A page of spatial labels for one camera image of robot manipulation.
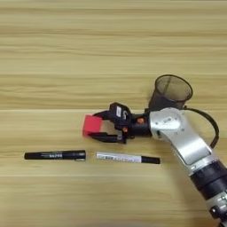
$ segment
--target red object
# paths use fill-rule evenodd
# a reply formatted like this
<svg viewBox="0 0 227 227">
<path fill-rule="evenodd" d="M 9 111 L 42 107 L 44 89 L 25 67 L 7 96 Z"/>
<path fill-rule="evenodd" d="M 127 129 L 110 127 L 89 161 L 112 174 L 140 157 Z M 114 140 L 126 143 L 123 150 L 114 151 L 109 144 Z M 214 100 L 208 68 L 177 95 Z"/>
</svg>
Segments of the red object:
<svg viewBox="0 0 227 227">
<path fill-rule="evenodd" d="M 100 117 L 86 115 L 83 124 L 82 135 L 87 137 L 92 132 L 100 132 L 102 121 L 103 120 Z"/>
</svg>

